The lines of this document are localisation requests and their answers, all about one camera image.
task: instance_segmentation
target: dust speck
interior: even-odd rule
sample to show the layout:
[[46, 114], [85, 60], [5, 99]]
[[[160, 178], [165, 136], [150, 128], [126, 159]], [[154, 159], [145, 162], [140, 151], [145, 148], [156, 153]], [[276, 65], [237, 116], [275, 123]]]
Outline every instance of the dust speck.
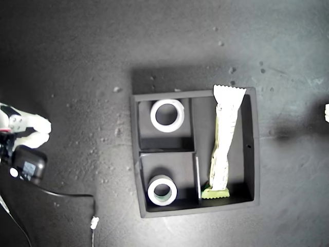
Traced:
[[120, 128], [116, 128], [115, 131], [114, 131], [114, 135], [115, 135], [115, 137], [119, 137], [120, 134], [121, 134], [121, 130], [120, 130]]
[[118, 86], [116, 86], [114, 89], [113, 89], [113, 92], [114, 93], [118, 93], [121, 91], [121, 88], [119, 88]]
[[228, 73], [234, 74], [234, 72], [236, 72], [236, 68], [230, 67], [230, 69], [228, 70]]

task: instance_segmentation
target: green wrapper end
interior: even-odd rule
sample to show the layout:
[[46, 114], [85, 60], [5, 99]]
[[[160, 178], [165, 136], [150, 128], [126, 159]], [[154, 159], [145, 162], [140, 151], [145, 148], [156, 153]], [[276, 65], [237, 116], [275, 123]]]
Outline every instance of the green wrapper end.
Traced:
[[207, 188], [202, 191], [201, 197], [202, 199], [230, 197], [230, 192], [227, 188], [225, 190], [211, 190], [211, 188]]

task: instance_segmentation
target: white wrapper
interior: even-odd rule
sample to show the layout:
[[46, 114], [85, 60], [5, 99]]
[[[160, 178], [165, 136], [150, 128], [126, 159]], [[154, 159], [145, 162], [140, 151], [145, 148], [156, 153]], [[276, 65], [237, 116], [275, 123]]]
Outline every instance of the white wrapper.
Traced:
[[214, 85], [216, 107], [216, 137], [211, 159], [209, 184], [211, 190], [225, 190], [228, 180], [227, 154], [230, 149], [237, 112], [242, 103], [246, 89]]

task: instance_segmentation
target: gray floor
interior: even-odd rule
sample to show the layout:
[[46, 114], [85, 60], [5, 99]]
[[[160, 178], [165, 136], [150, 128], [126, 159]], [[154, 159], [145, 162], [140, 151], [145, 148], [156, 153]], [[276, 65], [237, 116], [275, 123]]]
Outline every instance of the gray floor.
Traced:
[[[44, 186], [97, 193], [95, 246], [329, 246], [328, 65], [328, 0], [0, 3], [0, 100], [51, 119]], [[257, 89], [260, 206], [142, 220], [129, 95], [231, 81]], [[90, 246], [89, 200], [0, 186], [35, 246]]]

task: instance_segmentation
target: white connector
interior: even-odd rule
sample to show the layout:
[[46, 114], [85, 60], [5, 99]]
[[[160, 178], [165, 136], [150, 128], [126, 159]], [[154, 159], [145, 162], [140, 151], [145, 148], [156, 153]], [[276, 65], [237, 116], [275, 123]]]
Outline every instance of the white connector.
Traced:
[[327, 122], [329, 122], [329, 104], [325, 105], [324, 117]]
[[92, 230], [95, 230], [96, 229], [97, 224], [98, 224], [98, 221], [99, 221], [99, 217], [93, 216], [93, 218], [92, 218], [92, 225], [90, 226], [90, 228]]

